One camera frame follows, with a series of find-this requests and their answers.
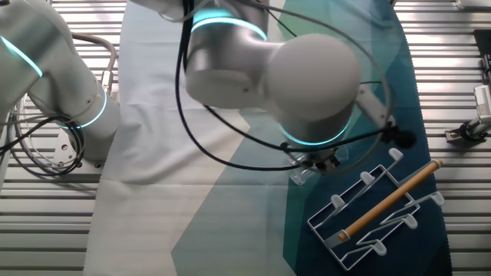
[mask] teal fabric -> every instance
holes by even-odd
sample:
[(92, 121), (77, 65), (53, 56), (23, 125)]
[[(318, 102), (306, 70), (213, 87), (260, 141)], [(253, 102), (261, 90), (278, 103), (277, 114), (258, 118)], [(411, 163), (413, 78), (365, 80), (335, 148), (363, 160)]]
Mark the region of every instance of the teal fabric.
[[(387, 0), (286, 0), (285, 9), (310, 15), (346, 31), (361, 42), (380, 62), (394, 88), (394, 117), (405, 130), (416, 133), (418, 143), (402, 150), (404, 159), (393, 174), (402, 179), (430, 160), (427, 138), (417, 96), (414, 69), (407, 42), (399, 21)], [(334, 35), (323, 27), (296, 18), (281, 16), (299, 35), (323, 33)], [(368, 59), (357, 49), (363, 69), (363, 81), (378, 81)], [(384, 99), (381, 87), (372, 86)], [(272, 143), (284, 141), (278, 124), (268, 114), (242, 110), (251, 126), (249, 133)], [(374, 129), (373, 124), (357, 111), (350, 125), (349, 136)], [(351, 145), (348, 164), (363, 159), (374, 140)], [(315, 276), (315, 275), (411, 275), (451, 274), (450, 254), (443, 216), (433, 203), (423, 204), (415, 215), (415, 230), (402, 227), (385, 242), (387, 255), (372, 252), (352, 271), (345, 272), (328, 250), (313, 235), (306, 221), (327, 205), (331, 196), (341, 193), (359, 180), (363, 170), (378, 164), (388, 166), (392, 160), (388, 150), (394, 145), (380, 145), (363, 162), (343, 173), (316, 176), (304, 186), (289, 181), (285, 172), (246, 172), (226, 168), (194, 215), (172, 250), (179, 276)], [(250, 140), (243, 140), (230, 160), (255, 166), (285, 165), (282, 153), (265, 149)], [(367, 209), (394, 190), (380, 185), (367, 197)], [(436, 190), (430, 177), (413, 192), (414, 198)], [(354, 210), (347, 219), (359, 215)], [(337, 221), (329, 231), (349, 224)]]
[[(406, 175), (423, 166), (430, 160), (427, 148), (427, 138), (423, 128), (419, 99), (417, 95), (414, 69), (407, 46), (404, 32), (397, 16), (386, 0), (346, 0), (346, 1), (319, 1), (319, 0), (287, 0), (285, 9), (309, 15), (321, 21), (340, 28), (357, 41), (361, 42), (381, 64), (387, 79), (393, 89), (392, 103), (393, 115), (403, 130), (412, 130), (417, 135), (418, 143), (413, 149), (402, 150), (404, 158), (399, 166), (393, 170), (396, 179), (403, 179)], [(298, 35), (319, 32), (336, 35), (332, 31), (319, 28), (310, 23), (299, 21), (283, 15), (280, 18)], [(357, 51), (358, 58), (364, 70), (364, 81), (380, 80), (377, 72), (372, 68), (367, 58)], [(382, 88), (374, 87), (376, 95), (383, 99)], [(355, 120), (350, 135), (356, 135), (371, 130), (373, 126), (363, 115)], [(350, 153), (360, 153), (352, 156), (351, 161), (362, 158), (366, 153), (369, 141), (357, 143), (350, 148)], [(353, 183), (359, 180), (359, 172), (371, 171), (377, 164), (389, 166), (393, 160), (388, 156), (388, 150), (394, 145), (380, 145), (376, 151), (361, 162), (353, 173), (326, 176), (310, 181), (305, 186), (298, 187), (289, 183), (286, 222), (284, 257), (297, 275), (425, 275), (432, 271), (433, 275), (451, 274), (450, 253), (448, 249), (447, 234), (443, 223), (443, 214), (440, 207), (432, 202), (424, 203), (421, 210), (415, 215), (419, 226), (416, 230), (401, 227), (390, 239), (385, 242), (387, 255), (380, 257), (371, 253), (353, 270), (346, 272), (334, 260), (327, 249), (315, 237), (305, 224), (319, 209), (329, 202), (333, 194), (341, 194)], [(347, 210), (348, 214), (336, 221), (335, 225), (326, 225), (327, 236), (348, 227), (357, 217), (363, 215), (357, 207), (367, 211), (370, 207), (381, 201), (394, 190), (391, 184), (381, 185), (366, 196), (365, 206), (353, 205)], [(435, 179), (431, 176), (421, 183), (412, 195), (415, 199), (436, 191)], [(364, 233), (359, 233), (351, 243), (351, 250), (356, 248), (354, 243)], [(343, 250), (338, 251), (342, 257)]]

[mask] glowing cyan ring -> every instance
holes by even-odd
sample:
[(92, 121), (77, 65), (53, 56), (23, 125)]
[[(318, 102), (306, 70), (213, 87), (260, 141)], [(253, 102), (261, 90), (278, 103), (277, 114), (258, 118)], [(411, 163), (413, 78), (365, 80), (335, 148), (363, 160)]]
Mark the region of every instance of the glowing cyan ring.
[(343, 134), (347, 129), (348, 129), (348, 126), (350, 125), (350, 121), (348, 121), (348, 123), (346, 124), (346, 126), (344, 126), (344, 129), (338, 133), (336, 136), (332, 137), (331, 139), (327, 140), (327, 141), (323, 141), (323, 142), (318, 142), (318, 143), (310, 143), (310, 142), (304, 142), (302, 140), (298, 140), (297, 138), (293, 137), (292, 135), (290, 135), (290, 133), (287, 133), (286, 130), (283, 128), (282, 125), (279, 125), (279, 129), (283, 132), (283, 134), (285, 134), (285, 136), (290, 139), (291, 141), (297, 143), (297, 144), (300, 144), (300, 145), (304, 145), (304, 146), (320, 146), (320, 145), (325, 145), (327, 143), (330, 143), (334, 140), (336, 140), (337, 138), (339, 138), (339, 136), (341, 136), (341, 134)]
[(0, 38), (2, 38), (3, 43), (5, 44), (5, 46), (7, 46), (7, 48), (10, 51), (15, 52), (19, 57), (21, 57), (22, 59), (24, 59), (25, 62), (27, 62), (29, 65), (31, 65), (31, 67), (34, 70), (36, 70), (36, 72), (38, 72), (39, 77), (42, 77), (43, 76), (43, 71), (41, 71), (41, 69), (36, 65), (36, 63), (34, 63), (34, 61), (32, 61), (31, 58), (29, 58), (27, 55), (25, 55), (24, 53), (22, 53), (21, 50), (19, 50), (17, 47), (15, 47), (15, 45), (13, 45), (12, 43), (10, 43), (10, 41), (8, 41), (7, 39), (5, 39), (4, 37), (0, 37)]
[(99, 114), (96, 117), (94, 117), (91, 121), (89, 121), (88, 123), (84, 123), (83, 125), (77, 126), (76, 128), (80, 129), (82, 127), (86, 127), (86, 126), (90, 125), (91, 123), (95, 122), (104, 112), (104, 109), (106, 108), (106, 104), (107, 104), (107, 93), (104, 92), (104, 104), (102, 105), (102, 108), (101, 108), (101, 111), (99, 112)]
[(207, 18), (203, 19), (202, 21), (199, 21), (196, 23), (193, 28), (191, 29), (191, 32), (195, 31), (197, 28), (202, 27), (204, 25), (209, 25), (209, 24), (215, 24), (215, 23), (225, 23), (225, 24), (232, 24), (232, 25), (238, 25), (242, 27), (246, 27), (249, 30), (252, 30), (256, 32), (258, 35), (264, 39), (264, 41), (268, 40), (268, 36), (265, 34), (264, 31), (261, 30), (258, 26), (249, 23), (247, 21), (243, 21), (237, 18)]

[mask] wooden dowel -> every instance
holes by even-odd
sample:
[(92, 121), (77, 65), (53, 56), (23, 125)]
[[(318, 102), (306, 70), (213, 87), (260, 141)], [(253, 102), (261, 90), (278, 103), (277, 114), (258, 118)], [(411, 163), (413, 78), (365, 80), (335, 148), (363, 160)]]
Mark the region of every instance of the wooden dowel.
[[(437, 159), (437, 162), (441, 165), (443, 161), (441, 159)], [(412, 188), (416, 187), (419, 183), (425, 180), (428, 176), (434, 173), (440, 166), (435, 162), (431, 162), (422, 169), (419, 173), (413, 176), (411, 179), (407, 180), (399, 189), (392, 192), (387, 198), (378, 203), (375, 207), (373, 207), (370, 211), (364, 214), (361, 218), (359, 218), (356, 222), (346, 228), (344, 231), (352, 237), (356, 234), (360, 229), (370, 223), (372, 220), (377, 218), (382, 212), (387, 210), (391, 205), (393, 205), (397, 200), (404, 196), (406, 192), (409, 192)], [(343, 242), (348, 239), (344, 233), (338, 235), (339, 239)]]

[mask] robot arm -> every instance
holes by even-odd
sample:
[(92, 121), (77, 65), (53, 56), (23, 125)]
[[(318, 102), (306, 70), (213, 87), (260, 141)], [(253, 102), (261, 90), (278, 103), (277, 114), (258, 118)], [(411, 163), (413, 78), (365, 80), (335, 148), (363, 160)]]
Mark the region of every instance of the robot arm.
[[(181, 0), (133, 1), (166, 17), (183, 15)], [(267, 41), (266, 10), (203, 1), (189, 43), (188, 94), (212, 107), (267, 110), (294, 141), (323, 144), (338, 137), (361, 81), (354, 52), (322, 34)]]
[(79, 122), (86, 159), (106, 159), (119, 107), (82, 61), (67, 24), (47, 2), (15, 0), (0, 7), (0, 63), (2, 120), (28, 93), (42, 113)]

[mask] metal grating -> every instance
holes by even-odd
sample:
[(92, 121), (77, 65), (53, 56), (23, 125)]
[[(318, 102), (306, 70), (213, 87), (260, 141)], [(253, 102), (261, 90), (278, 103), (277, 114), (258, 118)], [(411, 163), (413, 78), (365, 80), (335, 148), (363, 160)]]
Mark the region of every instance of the metal grating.
[[(117, 50), (125, 5), (53, 3), (72, 31), (101, 36)], [(491, 142), (462, 153), (443, 135), (476, 116), (473, 88), (480, 84), (481, 66), (472, 31), (491, 28), (491, 13), (460, 11), (450, 0), (399, 0), (395, 9), (413, 55), (430, 153), (445, 162), (437, 187), (447, 199), (443, 212), (454, 274), (491, 276)], [(92, 44), (75, 44), (100, 76), (109, 54)], [(118, 90), (117, 74), (113, 90)], [(58, 128), (47, 125), (34, 143), (52, 155), (57, 136)], [(0, 196), (0, 275), (81, 276), (98, 179), (38, 179), (12, 159)]]

